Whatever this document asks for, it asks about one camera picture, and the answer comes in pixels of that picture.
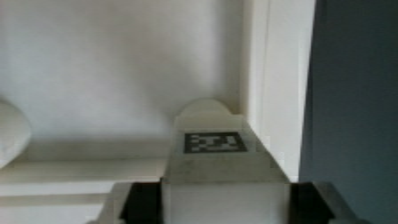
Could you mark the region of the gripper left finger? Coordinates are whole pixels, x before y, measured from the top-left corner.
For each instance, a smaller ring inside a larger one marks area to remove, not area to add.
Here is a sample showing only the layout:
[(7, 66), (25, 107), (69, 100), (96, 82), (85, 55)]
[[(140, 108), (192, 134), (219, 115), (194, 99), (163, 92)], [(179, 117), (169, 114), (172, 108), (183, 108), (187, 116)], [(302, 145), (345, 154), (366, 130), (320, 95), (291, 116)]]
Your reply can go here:
[(163, 224), (162, 185), (158, 182), (114, 185), (98, 218), (87, 224)]

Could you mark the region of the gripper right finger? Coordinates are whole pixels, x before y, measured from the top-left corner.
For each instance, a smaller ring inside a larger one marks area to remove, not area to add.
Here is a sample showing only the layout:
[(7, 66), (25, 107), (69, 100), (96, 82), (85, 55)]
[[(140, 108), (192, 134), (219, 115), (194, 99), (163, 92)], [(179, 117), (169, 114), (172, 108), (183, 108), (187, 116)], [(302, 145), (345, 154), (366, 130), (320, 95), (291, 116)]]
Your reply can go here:
[(330, 182), (291, 184), (288, 224), (371, 224), (355, 215)]

